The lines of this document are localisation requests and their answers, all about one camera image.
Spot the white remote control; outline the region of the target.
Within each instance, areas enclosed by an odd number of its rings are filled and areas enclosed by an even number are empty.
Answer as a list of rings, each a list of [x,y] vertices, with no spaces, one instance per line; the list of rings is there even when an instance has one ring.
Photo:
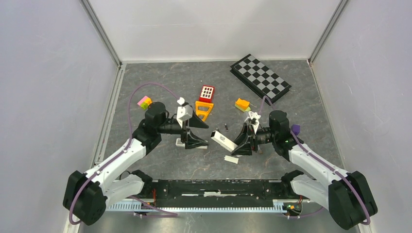
[[[210,138],[218,143],[220,146],[222,146],[224,149],[232,153],[235,148],[238,146],[235,144],[233,141],[225,137],[223,134],[221,134],[219,131],[212,131]]]
[[[208,145],[196,145],[193,143],[183,143],[181,138],[176,139],[175,145],[177,147],[185,148],[185,149],[203,149],[206,150],[208,148]]]

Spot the white battery cover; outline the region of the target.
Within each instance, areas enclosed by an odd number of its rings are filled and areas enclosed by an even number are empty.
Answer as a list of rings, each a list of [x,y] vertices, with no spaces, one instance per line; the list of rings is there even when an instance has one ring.
[[[234,163],[234,164],[238,164],[238,161],[239,161],[239,159],[237,157],[228,156],[228,155],[226,155],[224,157],[224,160],[227,161],[227,162]]]

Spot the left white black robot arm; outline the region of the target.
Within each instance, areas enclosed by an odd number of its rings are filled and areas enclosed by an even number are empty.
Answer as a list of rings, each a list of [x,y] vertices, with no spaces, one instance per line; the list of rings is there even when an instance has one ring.
[[[133,173],[124,181],[116,181],[128,167],[148,155],[160,142],[162,134],[177,134],[186,149],[207,146],[208,142],[191,132],[192,128],[209,126],[184,102],[170,116],[161,102],[153,102],[144,119],[129,139],[111,156],[86,172],[70,174],[64,194],[63,206],[71,216],[90,226],[98,221],[107,207],[129,196],[151,195],[153,185]]]

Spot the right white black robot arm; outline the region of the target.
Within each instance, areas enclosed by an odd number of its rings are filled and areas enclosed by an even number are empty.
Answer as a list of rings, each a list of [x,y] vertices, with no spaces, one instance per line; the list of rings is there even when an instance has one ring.
[[[328,210],[345,230],[371,223],[378,207],[362,173],[348,172],[315,153],[298,137],[300,127],[290,124],[286,112],[271,111],[268,127],[261,127],[260,118],[257,112],[245,112],[232,155],[252,155],[259,145],[271,143],[278,155],[304,170],[286,174],[280,186],[283,196],[309,198]]]

